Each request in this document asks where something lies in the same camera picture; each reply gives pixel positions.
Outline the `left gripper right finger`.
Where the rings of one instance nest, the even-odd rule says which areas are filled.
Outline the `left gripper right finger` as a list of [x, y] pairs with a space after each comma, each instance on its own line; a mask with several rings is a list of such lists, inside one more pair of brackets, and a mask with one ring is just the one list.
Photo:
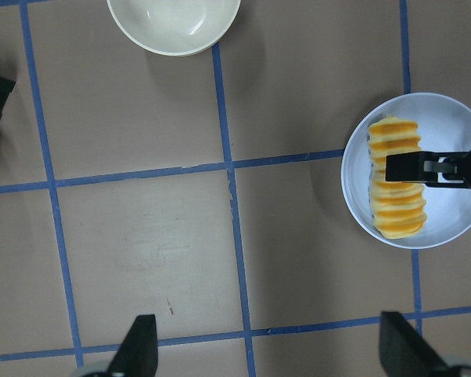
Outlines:
[[437, 352], [396, 311], [380, 316], [378, 357], [387, 376], [450, 376]]

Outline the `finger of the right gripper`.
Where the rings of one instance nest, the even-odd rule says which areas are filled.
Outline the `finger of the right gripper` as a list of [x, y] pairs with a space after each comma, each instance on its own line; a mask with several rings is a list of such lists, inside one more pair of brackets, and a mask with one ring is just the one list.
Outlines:
[[407, 152], [385, 158], [387, 182], [419, 183], [430, 188], [469, 189], [459, 173], [466, 152]]

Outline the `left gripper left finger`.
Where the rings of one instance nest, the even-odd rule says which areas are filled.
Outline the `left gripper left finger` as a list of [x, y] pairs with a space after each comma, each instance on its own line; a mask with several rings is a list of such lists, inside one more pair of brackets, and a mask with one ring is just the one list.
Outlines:
[[159, 363], [154, 314], [139, 315], [105, 372], [107, 376], [155, 376]]

